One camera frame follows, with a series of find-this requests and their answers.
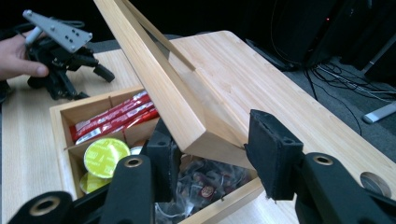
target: black cord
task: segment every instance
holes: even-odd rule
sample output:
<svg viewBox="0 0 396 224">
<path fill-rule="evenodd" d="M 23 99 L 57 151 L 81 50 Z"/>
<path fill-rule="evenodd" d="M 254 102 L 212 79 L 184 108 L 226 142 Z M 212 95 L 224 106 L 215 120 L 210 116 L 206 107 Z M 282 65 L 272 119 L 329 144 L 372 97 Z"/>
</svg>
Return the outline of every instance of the black cord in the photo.
<svg viewBox="0 0 396 224">
<path fill-rule="evenodd" d="M 337 76 L 342 77 L 343 79 L 347 80 L 349 83 L 352 83 L 352 84 L 354 84 L 354 85 L 356 85 L 358 87 L 364 87 L 368 91 L 372 91 L 372 92 L 383 93 L 385 95 L 390 96 L 391 97 L 390 99 L 395 99 L 395 97 L 396 97 L 395 93 L 389 93 L 389 92 L 387 92 L 387 90 L 382 90 L 382 89 L 378 88 L 377 86 L 375 86 L 370 81 L 368 81 L 367 79 L 362 78 L 362 77 L 358 77 L 357 75 L 353 74 L 352 72 L 349 72 L 346 69 L 343 69 L 343 68 L 341 68 L 340 66 L 338 66 L 338 65 L 336 65 L 334 63 L 327 62 L 327 63 L 321 63 L 321 65 L 324 65 L 326 68 L 328 68 L 328 69 L 325 69 L 325 68 L 322 68 L 322 69 L 325 69 L 328 72 L 336 74 Z M 343 72 L 346 72 L 346 73 L 352 75 L 352 77 L 342 76 Z M 360 80 L 361 82 L 360 83 L 354 82 L 354 81 L 350 80 L 349 78 L 356 78 L 357 80 Z"/>
<path fill-rule="evenodd" d="M 343 104 L 345 106 L 345 108 L 350 112 L 350 114 L 353 116 L 353 118 L 356 120 L 356 123 L 358 124 L 358 128 L 359 128 L 359 135 L 361 136 L 361 124 L 359 123 L 358 119 L 356 118 L 355 114 L 352 112 L 352 110 L 347 106 L 346 103 L 344 103 L 342 100 L 330 95 L 323 87 L 319 86 L 318 84 L 314 83 L 315 86 L 321 88 L 324 92 L 326 92 L 326 94 L 328 94 L 330 97 L 332 97 L 333 99 L 337 100 L 338 102 L 340 102 L 341 104 Z"/>
<path fill-rule="evenodd" d="M 276 11 L 276 5 L 277 5 L 277 0 L 275 0 L 275 2 L 274 2 L 274 8 L 273 8 L 273 11 L 272 11 L 272 14 L 271 14 L 271 20 L 270 20 L 270 38 L 271 38 L 271 44 L 272 44 L 272 46 L 273 46 L 273 48 L 274 48 L 274 51 L 276 52 L 276 54 L 277 54 L 279 57 L 281 57 L 281 58 L 282 58 L 283 60 L 285 60 L 286 62 L 292 63 L 292 64 L 296 64 L 296 65 L 302 65 L 301 63 L 298 63 L 298 62 L 295 62 L 295 61 L 292 61 L 292 60 L 287 59 L 287 58 L 284 57 L 284 56 L 277 50 L 277 48 L 276 48 L 276 44 L 275 44 L 275 42 L 274 42 L 274 32 L 273 32 L 273 30 L 274 30 L 274 28 L 273 28 L 273 23 L 274 23 L 274 15 L 275 15 L 275 11 Z"/>
<path fill-rule="evenodd" d="M 341 77 L 339 75 L 337 75 L 339 77 L 334 77 L 334 76 L 331 76 L 329 74 L 326 74 L 327 76 L 331 76 L 332 77 L 332 78 L 326 78 L 324 75 L 322 75 L 319 72 L 317 66 L 316 67 L 312 67 L 311 68 L 311 72 L 314 74 L 314 76 L 317 79 L 319 79 L 320 81 L 326 82 L 328 85 L 330 85 L 332 87 L 335 87 L 335 88 L 344 89 L 344 90 L 352 90 L 352 91 L 356 92 L 360 96 L 364 96 L 364 97 L 371 98 L 371 99 L 378 99 L 378 98 L 383 99 L 383 100 L 394 100 L 395 99 L 395 95 L 396 95 L 395 93 L 389 93 L 387 91 L 380 90 L 377 87 L 370 87 L 370 86 L 367 86 L 365 83 L 354 82 L 354 81 L 351 81 L 350 79 L 348 79 L 346 77 Z M 359 91 L 359 89 L 362 89 L 363 87 L 367 91 L 372 91 L 371 94 L 373 94 L 373 93 L 381 93 L 384 96 L 383 97 L 374 97 L 373 95 L 370 95 L 366 91 Z"/>
<path fill-rule="evenodd" d="M 315 91 L 314 83 L 312 82 L 311 76 L 309 76 L 307 68 L 304 69 L 304 75 L 308 79 L 308 82 L 309 82 L 309 84 L 311 86 L 312 92 L 314 93 L 315 100 L 318 101 L 317 92 Z"/>
</svg>

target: hinged lid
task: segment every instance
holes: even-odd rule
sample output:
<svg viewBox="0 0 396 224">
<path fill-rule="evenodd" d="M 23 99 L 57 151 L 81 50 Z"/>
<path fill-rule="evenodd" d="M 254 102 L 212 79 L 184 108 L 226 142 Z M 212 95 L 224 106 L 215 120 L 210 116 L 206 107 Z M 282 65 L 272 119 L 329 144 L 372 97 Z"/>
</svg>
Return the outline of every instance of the hinged lid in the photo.
<svg viewBox="0 0 396 224">
<path fill-rule="evenodd" d="M 252 168 L 243 147 L 248 131 L 242 131 L 239 119 L 199 71 L 129 1 L 95 3 L 179 148 L 199 157 Z M 160 48 L 179 59 L 177 69 Z"/>
</svg>

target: wooden tabletop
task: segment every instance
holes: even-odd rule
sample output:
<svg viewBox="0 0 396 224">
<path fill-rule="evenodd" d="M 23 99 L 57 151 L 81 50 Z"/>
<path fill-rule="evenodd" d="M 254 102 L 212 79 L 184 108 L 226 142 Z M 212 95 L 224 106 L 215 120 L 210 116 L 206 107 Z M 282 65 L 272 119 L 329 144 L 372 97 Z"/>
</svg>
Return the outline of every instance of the wooden tabletop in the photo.
<svg viewBox="0 0 396 224">
<path fill-rule="evenodd" d="M 359 181 L 363 172 L 379 175 L 389 186 L 394 200 L 396 165 L 340 119 L 230 32 L 216 32 L 173 40 L 172 43 L 210 81 L 211 86 L 240 115 L 248 131 L 251 108 L 274 114 L 302 142 L 304 152 L 324 152 L 337 158 Z M 139 85 L 134 69 L 122 50 L 95 57 L 116 76 L 111 83 L 81 68 L 69 77 L 77 91 L 89 95 Z M 32 90 L 27 77 L 11 79 L 15 89 L 3 104 L 2 134 L 2 223 L 33 197 L 63 190 L 49 108 L 67 103 L 53 101 L 46 90 Z M 253 183 L 260 189 L 260 181 Z M 265 199 L 265 192 L 223 220 L 223 223 L 296 223 L 294 202 Z"/>
</svg>

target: red wrapper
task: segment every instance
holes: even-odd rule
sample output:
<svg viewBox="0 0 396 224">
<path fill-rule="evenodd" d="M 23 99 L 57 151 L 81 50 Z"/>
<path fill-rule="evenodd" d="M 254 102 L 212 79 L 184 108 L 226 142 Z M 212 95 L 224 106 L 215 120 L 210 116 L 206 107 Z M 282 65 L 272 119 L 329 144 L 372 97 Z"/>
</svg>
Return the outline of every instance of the red wrapper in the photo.
<svg viewBox="0 0 396 224">
<path fill-rule="evenodd" d="M 100 127 L 97 127 L 96 129 L 90 131 L 89 133 L 84 134 L 81 136 L 77 141 L 76 145 L 80 144 L 82 142 L 85 142 L 89 139 L 96 138 L 103 136 L 108 133 L 115 132 L 117 129 L 122 127 L 124 124 L 128 124 L 135 119 L 138 119 L 145 113 L 149 112 L 150 109 L 154 108 L 154 104 L 152 102 L 148 102 L 146 104 L 143 104 L 135 109 L 132 109 L 128 111 L 127 113 L 101 125 Z"/>
<path fill-rule="evenodd" d="M 142 91 L 135 95 L 132 99 L 124 101 L 122 104 L 116 105 L 101 113 L 100 115 L 70 127 L 70 133 L 72 135 L 73 141 L 77 141 L 80 137 L 100 127 L 103 123 L 109 122 L 148 102 L 150 102 L 150 99 L 147 92 Z"/>
<path fill-rule="evenodd" d="M 121 129 L 124 131 L 125 129 L 130 128 L 131 126 L 134 126 L 139 123 L 143 123 L 145 121 L 151 120 L 151 119 L 156 119 L 160 115 L 158 114 L 157 108 L 151 108 L 148 112 L 144 113 L 143 115 L 137 117 L 136 119 L 132 120 L 129 123 L 126 123 L 125 125 L 122 125 Z"/>
</svg>

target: bolt hole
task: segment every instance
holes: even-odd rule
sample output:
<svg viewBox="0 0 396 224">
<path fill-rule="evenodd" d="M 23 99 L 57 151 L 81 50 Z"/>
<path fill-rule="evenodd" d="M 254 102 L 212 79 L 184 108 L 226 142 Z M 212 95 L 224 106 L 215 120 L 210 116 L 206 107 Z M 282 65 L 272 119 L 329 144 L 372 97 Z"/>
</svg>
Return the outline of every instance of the bolt hole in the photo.
<svg viewBox="0 0 396 224">
<path fill-rule="evenodd" d="M 29 212 L 34 217 L 43 216 L 55 209 L 60 203 L 61 200 L 58 197 L 49 196 L 38 200 Z"/>
<path fill-rule="evenodd" d="M 390 198 L 392 196 L 389 185 L 379 175 L 363 172 L 361 173 L 361 184 L 365 189 L 378 193 L 384 197 Z"/>
<path fill-rule="evenodd" d="M 324 156 L 316 156 L 314 161 L 322 165 L 332 165 L 332 160 Z"/>
<path fill-rule="evenodd" d="M 143 161 L 140 158 L 131 158 L 130 160 L 126 161 L 124 165 L 127 167 L 136 167 L 142 163 Z"/>
</svg>

